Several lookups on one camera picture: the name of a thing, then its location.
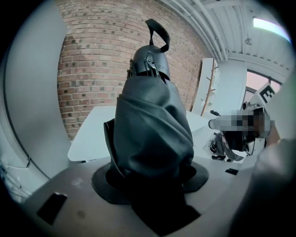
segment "red brick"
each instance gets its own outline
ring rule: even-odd
[[[68,56],[68,57],[62,57],[62,62],[71,62],[73,59],[72,56]]]
[[[186,109],[192,108],[200,63],[209,54],[205,55],[201,50],[195,32],[170,10],[156,1],[131,2],[132,8],[130,2],[118,0],[105,0],[98,5],[92,4],[91,0],[73,0],[71,3],[57,0],[69,28],[57,72],[61,108],[75,106],[81,110],[89,104],[116,104],[130,59],[139,47],[149,44],[149,30],[144,22],[149,18],[162,24],[171,37],[170,49],[166,52],[171,81],[177,84]],[[153,40],[159,47],[164,45],[157,34]],[[62,112],[70,139],[75,137],[79,124],[88,114],[89,111],[81,110],[71,118]]]
[[[77,75],[65,75],[65,76],[59,76],[57,78],[57,81],[73,81],[77,80]]]
[[[76,49],[76,45],[75,44],[71,44],[71,45],[65,46],[65,49],[64,50],[74,50],[74,49]]]
[[[77,100],[71,100],[71,101],[68,101],[69,105],[70,106],[76,106],[78,105],[78,101]]]
[[[59,107],[65,107],[65,106],[66,106],[66,102],[65,101],[59,102]]]
[[[74,110],[75,111],[85,111],[85,110],[92,110],[94,106],[75,106]]]
[[[63,89],[64,94],[70,94],[70,93],[75,93],[76,89],[75,88],[65,88]]]
[[[77,76],[79,80],[88,80],[89,74],[82,74]]]
[[[66,131],[68,132],[68,133],[77,133],[78,132],[78,128],[70,128],[70,129],[66,129]]]
[[[72,107],[63,107],[63,111],[64,112],[73,112],[73,108]]]
[[[76,122],[76,118],[68,118],[68,115],[67,115],[67,118],[65,119],[66,120],[66,123],[75,123]]]
[[[90,63],[89,62],[78,62],[78,67],[89,67]]]
[[[99,59],[100,57],[98,55],[79,55],[73,57],[73,61],[95,61]]]
[[[67,88],[70,87],[70,82],[61,82],[60,83],[60,88]]]
[[[62,100],[71,100],[72,97],[70,94],[65,94],[65,95],[62,95]]]
[[[81,111],[81,116],[89,115],[90,111]]]
[[[108,98],[108,93],[100,92],[97,93],[97,98]]]
[[[122,90],[123,90],[123,87],[114,87],[114,92],[121,93]]]
[[[69,75],[69,74],[71,74],[71,69],[63,69],[61,71],[61,75]]]
[[[89,100],[79,100],[79,105],[89,105],[90,101]]]
[[[89,92],[90,88],[89,87],[78,87],[77,92]]]

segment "black handle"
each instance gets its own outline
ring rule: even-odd
[[[146,20],[145,22],[146,22],[146,24],[147,24],[147,26],[148,26],[148,28],[150,30],[150,43],[149,44],[154,45],[152,36],[153,36],[153,32],[155,31],[163,39],[163,41],[166,43],[166,45],[164,45],[161,48],[161,51],[163,53],[168,51],[168,49],[170,47],[170,36],[167,33],[166,29],[163,28],[161,26],[161,24],[159,24],[156,20],[149,19],[149,20]]]

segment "white wall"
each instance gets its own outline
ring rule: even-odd
[[[247,82],[247,66],[245,62],[233,59],[218,62],[218,66],[220,82],[213,109],[225,115],[232,110],[241,109]]]

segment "ceiling beam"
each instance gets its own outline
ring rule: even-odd
[[[203,5],[207,9],[213,9],[213,8],[218,8],[218,7],[225,7],[225,6],[242,6],[242,1],[241,0],[225,0],[225,1],[205,1],[203,2]],[[244,0],[244,5],[246,6],[254,6],[258,7],[260,6],[259,3],[256,3],[255,1],[251,0]]]
[[[201,25],[202,29],[208,34],[208,36],[210,38],[210,42],[213,43],[214,48],[219,56],[218,60],[224,61],[224,58],[221,54],[221,51],[220,51],[220,48],[219,48],[218,43],[216,41],[216,38],[215,38],[212,30],[210,29],[209,25],[206,23],[206,21],[201,16],[201,14],[197,10],[195,10],[186,0],[178,0],[178,2],[182,3],[182,5],[187,8],[187,11],[191,12],[193,18]]]
[[[251,62],[251,63],[254,63],[254,64],[257,64],[257,65],[260,65],[262,67],[265,67],[269,70],[272,70],[276,73],[279,73],[280,75],[284,76],[284,77],[287,77],[290,75],[290,71],[285,69],[285,68],[282,68],[281,66],[273,63],[273,62],[270,62],[270,61],[267,61],[265,59],[262,59],[262,58],[259,58],[259,57],[254,57],[254,56],[251,56],[251,55],[246,55],[246,54],[239,54],[239,53],[228,53],[228,58],[229,59],[235,59],[235,60],[240,60],[240,61],[245,61],[245,62]]]
[[[181,12],[180,9],[177,9],[171,4],[170,0],[161,0],[165,5],[167,5],[169,8],[173,9],[177,14],[179,14],[181,17],[184,18],[184,20],[189,23],[193,29],[196,31],[197,35],[200,37],[201,42],[203,46],[209,51],[209,53],[212,55],[212,57],[218,58],[218,55],[210,41],[210,39],[207,37],[203,29],[200,27],[200,25],[195,21],[195,19],[191,16],[191,14],[187,11],[184,11],[185,13]]]
[[[215,35],[216,35],[216,38],[218,39],[218,43],[220,45],[220,48],[222,50],[222,54],[224,56],[224,59],[227,61],[228,60],[228,55],[225,51],[225,46],[224,46],[224,43],[222,41],[222,37],[220,35],[220,32],[218,31],[212,17],[210,16],[210,14],[208,13],[208,10],[205,9],[205,7],[203,6],[203,4],[200,2],[200,0],[192,0],[202,11],[202,13],[204,14],[204,16],[206,17],[206,19],[208,20],[210,26],[212,27]]]
[[[239,18],[239,23],[240,23],[240,32],[241,32],[241,50],[242,53],[245,54],[246,53],[246,44],[245,44],[245,40],[246,38],[246,28],[245,28],[245,12],[244,9],[243,11],[241,10],[240,6],[234,6],[237,16]]]

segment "ceiling light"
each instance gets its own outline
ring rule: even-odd
[[[290,39],[289,35],[279,25],[276,25],[276,24],[274,24],[272,22],[262,20],[262,19],[259,19],[259,18],[254,18],[253,19],[253,25],[254,25],[254,27],[261,28],[261,29],[276,33],[276,34],[284,37],[285,39],[287,39],[291,43],[291,39]]]

